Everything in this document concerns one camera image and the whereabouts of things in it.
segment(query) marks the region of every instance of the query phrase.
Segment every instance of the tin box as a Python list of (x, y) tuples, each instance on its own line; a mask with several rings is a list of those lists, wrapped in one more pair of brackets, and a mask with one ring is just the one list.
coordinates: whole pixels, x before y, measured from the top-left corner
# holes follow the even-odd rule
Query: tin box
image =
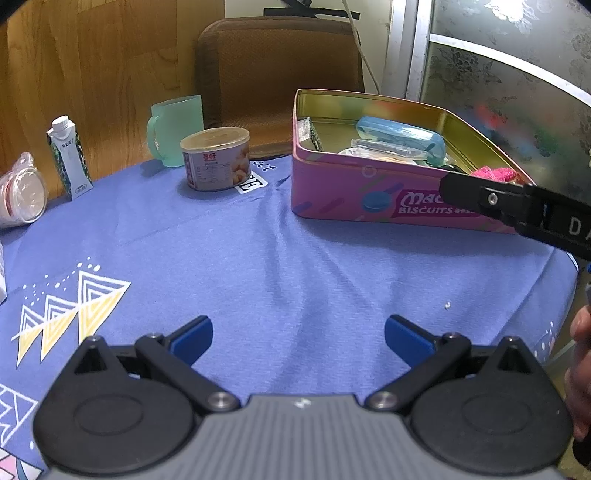
[[(445, 170), (340, 155), (363, 116), (385, 118), (439, 133), (449, 160), (463, 171), (510, 167), (533, 183), (501, 149), (453, 113), (439, 107), (367, 93), (299, 90), (293, 112), (292, 211), (305, 218), (405, 223), (493, 232), (513, 230), (447, 205), (439, 196)], [(323, 151), (304, 148), (298, 120), (310, 118)]]

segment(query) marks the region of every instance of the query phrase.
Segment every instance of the wooden cabinet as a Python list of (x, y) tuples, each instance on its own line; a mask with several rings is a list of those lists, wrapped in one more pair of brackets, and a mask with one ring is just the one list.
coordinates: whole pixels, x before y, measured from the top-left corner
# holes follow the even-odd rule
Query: wooden cabinet
[(46, 131), (68, 115), (93, 180), (151, 157), (153, 103), (198, 93), (195, 43), (223, 0), (28, 0), (0, 26), (0, 169), (30, 151), (63, 192)]

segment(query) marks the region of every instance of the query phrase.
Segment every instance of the blue circle graphic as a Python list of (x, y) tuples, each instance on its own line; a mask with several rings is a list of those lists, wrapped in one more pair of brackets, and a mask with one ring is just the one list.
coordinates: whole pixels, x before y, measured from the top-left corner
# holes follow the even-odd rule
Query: blue circle graphic
[(369, 192), (362, 201), (361, 206), (366, 212), (383, 212), (392, 203), (392, 197), (386, 192)]

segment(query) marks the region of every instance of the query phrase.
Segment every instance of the metal screw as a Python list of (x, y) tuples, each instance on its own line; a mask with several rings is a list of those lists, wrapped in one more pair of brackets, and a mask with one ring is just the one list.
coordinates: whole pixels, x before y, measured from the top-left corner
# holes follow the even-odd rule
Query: metal screw
[(230, 410), (238, 404), (238, 399), (228, 392), (214, 392), (207, 398), (209, 406), (217, 411)]
[(381, 391), (374, 393), (369, 399), (369, 404), (372, 408), (385, 410), (386, 408), (394, 408), (398, 402), (398, 397), (393, 393)]
[(149, 333), (146, 337), (156, 340), (160, 345), (164, 343), (164, 335), (162, 333)]
[(441, 338), (443, 339), (444, 342), (449, 342), (450, 340), (453, 340), (454, 338), (460, 338), (460, 337), (461, 337), (461, 335), (457, 332), (447, 332), (447, 333), (444, 333)]

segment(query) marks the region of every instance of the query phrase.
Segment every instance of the human hand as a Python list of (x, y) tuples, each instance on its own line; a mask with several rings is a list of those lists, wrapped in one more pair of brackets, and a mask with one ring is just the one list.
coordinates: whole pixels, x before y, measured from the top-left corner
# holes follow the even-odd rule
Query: human hand
[(574, 438), (582, 441), (591, 425), (591, 307), (585, 306), (575, 315), (570, 335), (576, 346), (564, 376), (564, 389), (573, 418)]

